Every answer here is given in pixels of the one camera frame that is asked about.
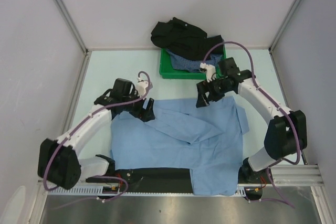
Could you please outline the light blue long sleeve shirt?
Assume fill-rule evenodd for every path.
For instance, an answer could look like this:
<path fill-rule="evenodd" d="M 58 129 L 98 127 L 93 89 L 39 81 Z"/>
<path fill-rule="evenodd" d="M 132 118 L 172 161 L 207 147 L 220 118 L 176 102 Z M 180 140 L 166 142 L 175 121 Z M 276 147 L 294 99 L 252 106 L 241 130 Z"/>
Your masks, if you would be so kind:
<path fill-rule="evenodd" d="M 186 168 L 195 195 L 233 195 L 249 131 L 245 109 L 226 97 L 203 108 L 195 99 L 157 100 L 153 110 L 152 121 L 127 112 L 112 121 L 116 167 Z"/>

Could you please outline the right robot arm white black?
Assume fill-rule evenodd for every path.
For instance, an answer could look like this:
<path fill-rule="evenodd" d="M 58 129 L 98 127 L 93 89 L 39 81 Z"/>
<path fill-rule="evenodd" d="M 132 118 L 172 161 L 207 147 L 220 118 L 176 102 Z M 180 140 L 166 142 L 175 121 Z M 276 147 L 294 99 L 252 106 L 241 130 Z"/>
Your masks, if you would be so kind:
<path fill-rule="evenodd" d="M 282 106 L 258 84 L 252 70 L 240 70 L 233 58 L 221 60 L 218 66 L 220 77 L 216 75 L 214 66 L 200 64 L 199 69 L 206 79 L 196 85 L 196 107 L 208 106 L 233 91 L 248 101 L 268 126 L 263 148 L 244 159 L 239 170 L 240 177 L 254 183 L 268 167 L 285 161 L 288 155 L 296 154 L 300 158 L 301 151 L 307 147 L 305 114 Z"/>

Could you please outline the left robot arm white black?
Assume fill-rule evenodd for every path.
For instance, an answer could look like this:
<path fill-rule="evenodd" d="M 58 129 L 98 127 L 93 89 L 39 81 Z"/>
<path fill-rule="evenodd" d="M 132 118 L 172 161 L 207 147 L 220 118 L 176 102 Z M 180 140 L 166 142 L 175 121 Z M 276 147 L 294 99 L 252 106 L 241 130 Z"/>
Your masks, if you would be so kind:
<path fill-rule="evenodd" d="M 40 145 L 38 176 L 44 187 L 48 183 L 56 187 L 72 189 L 78 181 L 100 177 L 105 182 L 115 178 L 115 161 L 97 154 L 92 158 L 79 159 L 79 155 L 92 137 L 122 112 L 128 112 L 143 122 L 155 119 L 154 100 L 146 99 L 152 82 L 138 78 L 137 83 L 118 78 L 113 88 L 96 98 L 94 105 L 82 121 L 55 140 L 45 139 Z"/>

